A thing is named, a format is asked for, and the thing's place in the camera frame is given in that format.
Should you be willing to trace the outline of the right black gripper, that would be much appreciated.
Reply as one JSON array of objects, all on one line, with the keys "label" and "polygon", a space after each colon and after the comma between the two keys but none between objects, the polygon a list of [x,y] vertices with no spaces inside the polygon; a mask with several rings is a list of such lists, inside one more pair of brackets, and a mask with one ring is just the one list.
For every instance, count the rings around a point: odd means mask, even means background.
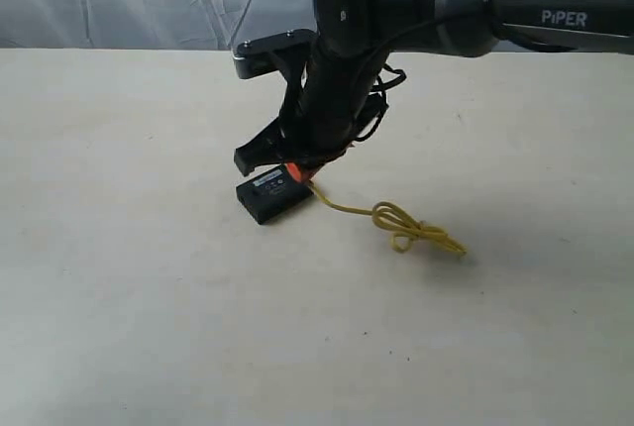
[{"label": "right black gripper", "polygon": [[[250,175],[258,167],[282,163],[282,135],[297,152],[297,161],[323,163],[339,158],[352,139],[354,116],[342,99],[302,93],[280,111],[279,124],[275,118],[249,142],[235,149],[234,164],[242,176]],[[322,165],[287,162],[285,167],[296,182],[307,183]]]}]

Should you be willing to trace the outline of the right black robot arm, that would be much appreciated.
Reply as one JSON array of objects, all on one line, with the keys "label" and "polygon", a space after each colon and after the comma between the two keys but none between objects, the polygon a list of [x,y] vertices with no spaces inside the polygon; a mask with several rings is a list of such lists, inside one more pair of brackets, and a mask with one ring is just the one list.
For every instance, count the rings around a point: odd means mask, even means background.
[{"label": "right black robot arm", "polygon": [[480,57],[502,41],[535,53],[630,54],[633,0],[313,0],[314,30],[239,44],[243,79],[277,72],[286,82],[277,117],[234,161],[242,174],[284,163],[298,181],[370,138],[400,69],[392,53]]}]

